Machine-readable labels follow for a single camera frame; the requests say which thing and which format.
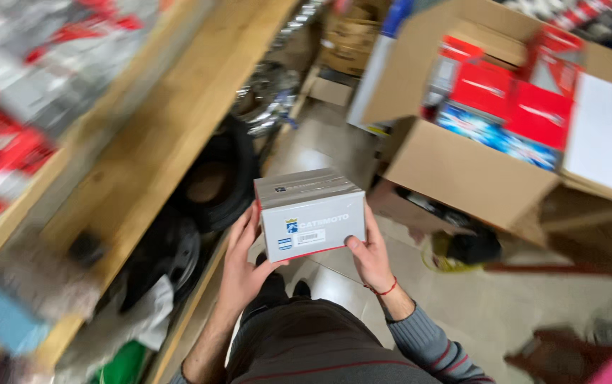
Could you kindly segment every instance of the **barcode label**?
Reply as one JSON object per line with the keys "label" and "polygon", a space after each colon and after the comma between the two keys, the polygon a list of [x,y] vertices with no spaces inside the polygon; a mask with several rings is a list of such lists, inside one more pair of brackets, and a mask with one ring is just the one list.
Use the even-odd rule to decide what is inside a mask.
{"label": "barcode label", "polygon": [[292,241],[294,247],[325,241],[325,230],[295,233]]}

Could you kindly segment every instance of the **hand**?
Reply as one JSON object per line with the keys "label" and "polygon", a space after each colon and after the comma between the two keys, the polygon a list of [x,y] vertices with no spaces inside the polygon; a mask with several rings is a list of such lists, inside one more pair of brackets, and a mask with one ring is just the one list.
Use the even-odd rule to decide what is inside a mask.
{"label": "hand", "polygon": [[368,235],[365,244],[355,236],[349,236],[345,244],[353,252],[353,261],[363,283],[377,292],[387,292],[394,286],[394,275],[389,268],[385,240],[368,203],[365,203],[365,231]]}
{"label": "hand", "polygon": [[221,289],[217,308],[239,316],[256,297],[268,275],[289,262],[264,262],[255,266],[247,261],[247,252],[259,235],[259,207],[254,201],[230,228]]}

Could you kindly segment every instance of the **open cardboard box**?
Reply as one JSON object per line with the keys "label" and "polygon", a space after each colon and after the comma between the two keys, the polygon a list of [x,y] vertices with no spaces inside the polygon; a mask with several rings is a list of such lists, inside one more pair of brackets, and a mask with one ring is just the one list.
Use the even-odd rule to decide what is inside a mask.
{"label": "open cardboard box", "polygon": [[[513,68],[524,63],[524,42],[541,26],[491,0],[448,0],[413,16],[363,121],[418,115],[444,35],[477,45],[491,62]],[[586,73],[612,82],[609,48],[587,43],[584,66]],[[612,189],[564,170],[542,170],[422,119],[412,125],[384,174],[387,180],[612,273]]]}

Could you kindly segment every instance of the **person's right hand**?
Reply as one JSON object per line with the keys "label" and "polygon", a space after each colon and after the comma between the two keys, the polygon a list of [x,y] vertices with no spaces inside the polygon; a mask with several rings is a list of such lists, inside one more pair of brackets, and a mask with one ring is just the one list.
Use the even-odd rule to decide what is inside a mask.
{"label": "person's right hand", "polygon": [[363,243],[357,237],[349,236],[345,244],[353,252],[353,261],[363,283],[377,292],[387,292],[394,286],[394,275],[389,268],[385,240],[368,203],[365,203],[365,230],[368,241]]}

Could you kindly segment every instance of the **sweater sleeve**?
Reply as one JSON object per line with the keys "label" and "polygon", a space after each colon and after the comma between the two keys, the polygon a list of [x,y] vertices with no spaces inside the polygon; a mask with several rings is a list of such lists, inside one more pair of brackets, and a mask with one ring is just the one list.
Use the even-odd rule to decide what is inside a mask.
{"label": "sweater sleeve", "polygon": [[495,383],[417,303],[412,315],[397,322],[389,321],[387,315],[387,323],[399,351],[442,383]]}

